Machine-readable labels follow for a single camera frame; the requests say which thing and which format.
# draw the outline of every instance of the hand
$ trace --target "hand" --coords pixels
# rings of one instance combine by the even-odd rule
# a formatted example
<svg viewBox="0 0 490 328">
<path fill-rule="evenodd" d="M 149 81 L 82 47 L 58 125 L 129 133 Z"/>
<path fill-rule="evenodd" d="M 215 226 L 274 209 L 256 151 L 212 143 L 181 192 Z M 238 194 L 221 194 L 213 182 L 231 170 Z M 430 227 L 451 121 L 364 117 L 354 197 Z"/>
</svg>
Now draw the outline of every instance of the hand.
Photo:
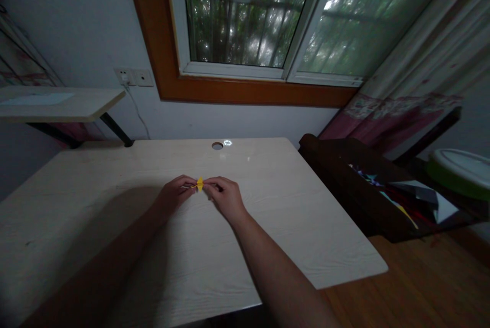
<svg viewBox="0 0 490 328">
<path fill-rule="evenodd" d="M 218 210 L 231 226 L 246 219 L 248 212 L 241 199 L 240 188 L 236 182 L 219 176 L 203 181 L 204 191 L 213 199 Z"/>
<path fill-rule="evenodd" d="M 193 178 L 180 175 L 165 184 L 152 205 L 152 210 L 160 219 L 161 224 L 166 223 L 177 208 L 195 193 L 197 188 L 191 188 L 191 186 L 196 183 Z"/>
</svg>

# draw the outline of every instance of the window glass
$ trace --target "window glass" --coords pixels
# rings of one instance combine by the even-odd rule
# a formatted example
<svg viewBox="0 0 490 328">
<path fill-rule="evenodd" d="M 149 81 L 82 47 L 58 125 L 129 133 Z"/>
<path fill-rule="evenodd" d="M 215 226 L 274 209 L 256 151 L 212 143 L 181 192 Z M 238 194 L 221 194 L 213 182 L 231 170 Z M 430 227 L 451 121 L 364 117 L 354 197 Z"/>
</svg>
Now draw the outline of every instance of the window glass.
<svg viewBox="0 0 490 328">
<path fill-rule="evenodd" d="M 328 0 L 299 71 L 371 76 L 430 0 Z"/>
<path fill-rule="evenodd" d="M 193 61 L 282 68 L 305 0 L 186 0 Z"/>
</svg>

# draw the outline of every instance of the wooden floor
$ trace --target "wooden floor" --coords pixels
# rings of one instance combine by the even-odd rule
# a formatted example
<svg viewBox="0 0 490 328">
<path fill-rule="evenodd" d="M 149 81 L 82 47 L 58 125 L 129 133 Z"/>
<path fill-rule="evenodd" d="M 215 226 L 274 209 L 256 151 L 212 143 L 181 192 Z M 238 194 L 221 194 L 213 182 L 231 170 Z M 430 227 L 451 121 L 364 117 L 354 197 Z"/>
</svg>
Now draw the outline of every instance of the wooden floor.
<svg viewBox="0 0 490 328">
<path fill-rule="evenodd" d="M 490 269 L 446 234 L 370 238 L 388 273 L 322 290 L 344 327 L 489 327 Z"/>
</svg>

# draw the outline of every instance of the white wooden desk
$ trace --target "white wooden desk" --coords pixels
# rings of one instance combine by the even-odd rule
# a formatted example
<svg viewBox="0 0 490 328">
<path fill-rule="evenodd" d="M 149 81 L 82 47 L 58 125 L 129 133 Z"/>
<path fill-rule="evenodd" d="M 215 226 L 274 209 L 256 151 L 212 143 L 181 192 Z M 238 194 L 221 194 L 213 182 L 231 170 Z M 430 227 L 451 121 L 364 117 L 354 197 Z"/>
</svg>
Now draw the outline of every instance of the white wooden desk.
<svg viewBox="0 0 490 328">
<path fill-rule="evenodd" d="M 86 142 L 59 153 L 0 205 L 3 295 L 14 321 L 183 173 L 237 181 L 248 211 L 317 288 L 387 271 L 287 139 L 230 141 L 221 150 L 208 139 Z M 175 326 L 259 303 L 231 228 L 201 192 L 146 251 L 107 325 Z"/>
<path fill-rule="evenodd" d="M 56 95 L 68 98 L 56 102 Z M 134 143 L 109 116 L 107 110 L 126 95 L 123 89 L 8 86 L 0 89 L 0 121 L 21 122 L 62 141 L 71 148 L 82 142 L 48 123 L 92 122 L 101 119 L 125 144 Z"/>
</svg>

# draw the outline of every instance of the window frame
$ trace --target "window frame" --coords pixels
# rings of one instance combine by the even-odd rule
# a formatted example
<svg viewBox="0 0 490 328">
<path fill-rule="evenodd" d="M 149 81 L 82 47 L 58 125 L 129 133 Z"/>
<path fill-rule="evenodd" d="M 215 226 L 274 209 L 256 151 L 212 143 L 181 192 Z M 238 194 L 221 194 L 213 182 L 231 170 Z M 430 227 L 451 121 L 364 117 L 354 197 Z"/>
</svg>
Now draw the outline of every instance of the window frame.
<svg viewBox="0 0 490 328">
<path fill-rule="evenodd" d="M 357 88 L 350 87 L 295 84 L 256 77 L 245 80 L 226 74 L 219 77 L 184 75 L 180 72 L 171 0 L 133 1 L 162 100 L 341 108 L 357 92 Z"/>
<path fill-rule="evenodd" d="M 305 0 L 283 68 L 275 68 L 192 61 L 190 58 L 186 0 L 170 0 L 176 32 L 179 72 L 182 76 L 192 77 L 277 80 L 278 82 L 289 83 L 360 87 L 365 80 L 364 77 L 298 72 L 301 60 L 322 16 L 326 2 L 327 0 Z"/>
</svg>

